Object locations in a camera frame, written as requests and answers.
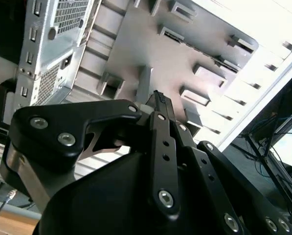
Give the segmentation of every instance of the metal slot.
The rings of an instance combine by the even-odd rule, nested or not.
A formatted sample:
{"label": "metal slot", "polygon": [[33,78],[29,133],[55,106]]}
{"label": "metal slot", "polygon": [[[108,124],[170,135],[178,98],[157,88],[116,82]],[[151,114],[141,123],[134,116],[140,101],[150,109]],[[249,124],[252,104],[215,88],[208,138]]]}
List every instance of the metal slot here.
{"label": "metal slot", "polygon": [[35,16],[40,16],[41,8],[42,8],[42,3],[35,0],[34,3],[33,3],[33,14]]}
{"label": "metal slot", "polygon": [[237,47],[240,47],[241,49],[243,49],[243,50],[245,50],[245,51],[247,51],[247,52],[249,52],[250,54],[252,54],[252,53],[254,52],[254,50],[252,50],[252,49],[246,47],[246,46],[243,45],[243,44],[238,43],[236,46],[237,46]]}
{"label": "metal slot", "polygon": [[28,94],[28,88],[21,87],[21,96],[27,97]]}
{"label": "metal slot", "polygon": [[67,66],[70,65],[71,60],[72,60],[72,56],[73,56],[73,54],[70,55],[69,57],[67,57],[66,59],[64,59],[64,60],[62,61],[62,64],[61,64],[61,69],[62,69],[62,70],[65,69]]}
{"label": "metal slot", "polygon": [[209,128],[209,127],[207,127],[207,126],[205,126],[205,128],[207,128],[208,130],[214,132],[214,133],[217,134],[217,135],[219,135],[219,134],[221,133],[220,131],[218,131],[218,130],[214,130],[214,129]]}
{"label": "metal slot", "polygon": [[277,67],[274,65],[265,65],[265,67],[267,67],[269,70],[272,70],[273,72],[277,70]]}
{"label": "metal slot", "polygon": [[28,52],[26,54],[26,62],[31,65],[33,63],[33,57],[34,57],[34,54]]}
{"label": "metal slot", "polygon": [[37,36],[37,30],[33,27],[30,28],[30,31],[29,31],[29,39],[33,42],[36,41],[36,36]]}
{"label": "metal slot", "polygon": [[160,35],[164,35],[167,36],[171,39],[173,39],[174,41],[178,42],[178,43],[183,43],[184,41],[184,37],[181,36],[180,34],[168,29],[167,27],[162,27],[161,31],[160,31]]}
{"label": "metal slot", "polygon": [[229,42],[228,44],[232,47],[238,47],[241,48],[242,50],[252,54],[254,52],[253,45],[246,42],[245,40],[238,38],[237,36],[232,36],[232,41]]}
{"label": "metal slot", "polygon": [[179,2],[174,2],[172,9],[171,9],[171,13],[173,13],[174,15],[176,15],[177,17],[183,19],[184,21],[188,22],[188,23],[192,23],[192,17],[196,16],[196,13],[189,9],[188,7],[182,5]]}
{"label": "metal slot", "polygon": [[288,50],[292,51],[292,44],[290,44],[289,42],[285,41],[283,43],[283,46],[286,47]]}

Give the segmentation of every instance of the silver screw head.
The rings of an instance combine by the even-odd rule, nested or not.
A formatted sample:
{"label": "silver screw head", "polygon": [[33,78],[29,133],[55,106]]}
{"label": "silver screw head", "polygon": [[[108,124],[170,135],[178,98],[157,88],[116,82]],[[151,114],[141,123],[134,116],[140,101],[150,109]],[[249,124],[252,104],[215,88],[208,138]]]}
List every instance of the silver screw head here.
{"label": "silver screw head", "polygon": [[163,115],[158,114],[157,116],[159,117],[159,119],[161,119],[161,120],[165,120],[165,117],[164,117]]}
{"label": "silver screw head", "polygon": [[180,128],[183,130],[183,131],[186,131],[187,128],[183,125],[183,124],[180,124]]}
{"label": "silver screw head", "polygon": [[70,133],[61,133],[58,136],[58,141],[63,144],[64,146],[72,146],[75,144],[75,137]]}
{"label": "silver screw head", "polygon": [[289,233],[289,231],[290,231],[289,226],[285,223],[284,220],[279,218],[278,219],[278,223],[280,223],[280,225],[285,229],[285,231]]}
{"label": "silver screw head", "polygon": [[48,127],[48,122],[42,117],[33,117],[30,120],[30,125],[36,129],[45,129]]}
{"label": "silver screw head", "polygon": [[210,143],[207,143],[206,146],[207,146],[211,151],[213,151],[214,148],[213,148],[213,146],[212,146]]}
{"label": "silver screw head", "polygon": [[134,113],[137,112],[137,108],[135,108],[134,106],[128,106],[128,109]]}
{"label": "silver screw head", "polygon": [[277,226],[272,220],[270,220],[269,218],[266,218],[265,221],[274,232],[277,232]]}
{"label": "silver screw head", "polygon": [[229,214],[225,213],[224,215],[224,220],[226,225],[233,231],[233,232],[238,232],[239,231],[239,226],[236,220]]}
{"label": "silver screw head", "polygon": [[168,191],[161,190],[159,192],[159,199],[160,202],[167,208],[171,208],[174,204],[173,197]]}

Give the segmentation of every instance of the silver metal panel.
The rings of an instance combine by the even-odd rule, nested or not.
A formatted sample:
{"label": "silver metal panel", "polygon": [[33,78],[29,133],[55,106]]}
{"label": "silver metal panel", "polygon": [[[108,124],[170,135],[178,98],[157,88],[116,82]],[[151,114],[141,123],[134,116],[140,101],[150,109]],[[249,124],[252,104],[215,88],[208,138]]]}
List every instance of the silver metal panel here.
{"label": "silver metal panel", "polygon": [[[35,8],[41,4],[39,14]],[[78,46],[93,0],[32,0],[27,2],[25,32],[20,67],[31,78],[43,73],[48,64]],[[32,30],[36,37],[32,40]]]}
{"label": "silver metal panel", "polygon": [[69,89],[73,88],[77,71],[85,52],[85,48],[86,45],[82,45],[74,50],[72,61],[70,65],[66,68],[67,72],[65,75],[65,84],[62,84],[62,86],[65,86]]}
{"label": "silver metal panel", "polygon": [[[142,1],[138,8],[130,4],[125,14],[119,34],[107,62],[106,70],[126,80],[119,98],[134,100],[134,91],[138,84],[140,66],[153,69],[151,89],[160,90],[172,99],[179,121],[185,121],[183,103],[179,90],[186,85],[201,94],[208,96],[209,88],[214,83],[214,92],[223,94],[228,85],[235,79],[234,75],[223,73],[214,65],[214,61],[202,53],[179,44],[165,35],[158,35],[161,27],[180,34],[184,41],[212,56],[222,55],[229,61],[244,67],[249,56],[244,57],[228,46],[231,35],[239,35],[257,47],[257,43],[247,35],[227,23],[215,18],[208,12],[189,1],[180,3],[193,9],[197,16],[192,24],[187,24],[170,12],[166,1],[160,3],[154,17],[149,15],[148,1]],[[207,84],[193,74],[193,67],[199,63],[211,72],[224,77],[227,86],[219,88],[218,81]]]}
{"label": "silver metal panel", "polygon": [[100,6],[95,25],[115,36],[118,33],[122,20],[123,16],[102,5]]}

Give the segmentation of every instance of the perforated metal mesh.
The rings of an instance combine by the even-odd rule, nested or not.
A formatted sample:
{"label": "perforated metal mesh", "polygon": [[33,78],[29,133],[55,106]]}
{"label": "perforated metal mesh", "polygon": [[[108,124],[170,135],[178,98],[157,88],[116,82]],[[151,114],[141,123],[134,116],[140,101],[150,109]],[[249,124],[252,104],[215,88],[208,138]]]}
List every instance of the perforated metal mesh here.
{"label": "perforated metal mesh", "polygon": [[35,105],[42,105],[50,96],[54,88],[60,63],[45,72],[40,81],[38,99]]}
{"label": "perforated metal mesh", "polygon": [[58,33],[66,32],[79,26],[85,15],[89,0],[59,0],[55,23],[59,23]]}

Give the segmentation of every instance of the rectangular cutout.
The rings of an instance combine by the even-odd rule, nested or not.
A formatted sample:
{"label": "rectangular cutout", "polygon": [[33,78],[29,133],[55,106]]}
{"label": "rectangular cutout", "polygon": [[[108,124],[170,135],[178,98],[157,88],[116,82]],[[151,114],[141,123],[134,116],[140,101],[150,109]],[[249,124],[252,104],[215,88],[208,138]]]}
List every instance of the rectangular cutout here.
{"label": "rectangular cutout", "polygon": [[193,73],[195,76],[207,79],[210,83],[216,83],[219,87],[222,87],[227,80],[224,77],[217,75],[216,73],[207,70],[206,68],[196,64],[193,69]]}
{"label": "rectangular cutout", "polygon": [[210,131],[212,131],[212,132],[214,132],[215,134],[217,134],[217,135],[219,135],[221,132],[220,131],[218,131],[218,130],[214,130],[214,129],[212,129],[212,128],[209,128],[209,127],[206,127],[205,126],[205,128],[207,128],[208,130],[210,130]]}
{"label": "rectangular cutout", "polygon": [[33,63],[33,57],[34,57],[34,55],[32,53],[28,52],[26,54],[26,62],[31,65]]}
{"label": "rectangular cutout", "polygon": [[162,29],[160,31],[160,35],[167,36],[171,38],[172,40],[178,42],[178,43],[183,43],[183,40],[185,39],[183,36],[180,34],[168,29],[167,27],[162,26]]}
{"label": "rectangular cutout", "polygon": [[110,99],[116,99],[122,90],[124,80],[120,77],[104,72],[97,84],[97,92],[99,95]]}
{"label": "rectangular cutout", "polygon": [[195,92],[192,92],[186,88],[181,89],[180,97],[188,100],[189,102],[195,105],[203,106],[203,107],[206,107],[211,102],[209,98],[196,94]]}
{"label": "rectangular cutout", "polygon": [[29,30],[29,39],[33,42],[36,41],[36,37],[37,37],[37,30],[33,27],[30,28]]}
{"label": "rectangular cutout", "polygon": [[254,47],[250,43],[246,42],[245,40],[233,35],[231,37],[232,41],[229,42],[228,44],[232,47],[237,47],[240,48],[249,54],[252,54],[254,52]]}
{"label": "rectangular cutout", "polygon": [[21,96],[27,97],[28,94],[28,88],[21,87]]}
{"label": "rectangular cutout", "polygon": [[265,67],[267,67],[269,70],[272,70],[273,72],[277,70],[277,67],[274,65],[265,65]]}
{"label": "rectangular cutout", "polygon": [[189,9],[188,7],[177,1],[174,2],[171,13],[186,21],[187,23],[192,23],[192,17],[196,16],[196,13],[193,10]]}
{"label": "rectangular cutout", "polygon": [[288,50],[292,51],[292,44],[291,43],[285,41],[283,43],[283,46],[286,47]]}
{"label": "rectangular cutout", "polygon": [[35,16],[40,16],[40,10],[42,8],[42,3],[37,1],[37,0],[34,0],[34,3],[33,3],[33,14]]}
{"label": "rectangular cutout", "polygon": [[70,55],[69,57],[65,58],[65,59],[62,61],[62,64],[61,64],[61,69],[62,69],[62,70],[65,69],[67,66],[70,65],[71,60],[72,60],[72,56],[73,56],[73,54]]}

